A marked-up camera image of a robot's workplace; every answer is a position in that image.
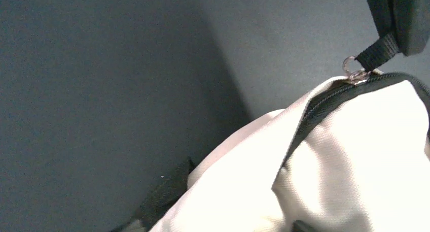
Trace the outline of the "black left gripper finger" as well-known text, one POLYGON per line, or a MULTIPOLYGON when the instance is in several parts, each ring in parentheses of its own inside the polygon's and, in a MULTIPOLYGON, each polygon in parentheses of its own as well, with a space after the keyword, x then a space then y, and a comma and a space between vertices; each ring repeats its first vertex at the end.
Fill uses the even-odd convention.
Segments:
POLYGON ((405 56, 421 53, 429 40, 429 0, 367 0, 379 36, 394 32, 405 56))

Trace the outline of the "beige canvas backpack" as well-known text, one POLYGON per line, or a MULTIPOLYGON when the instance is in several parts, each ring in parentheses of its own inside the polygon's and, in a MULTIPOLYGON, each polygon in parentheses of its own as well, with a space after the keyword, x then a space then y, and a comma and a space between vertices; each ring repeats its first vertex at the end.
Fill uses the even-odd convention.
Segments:
POLYGON ((118 231, 429 231, 429 88, 389 32, 286 109, 186 159, 118 231))

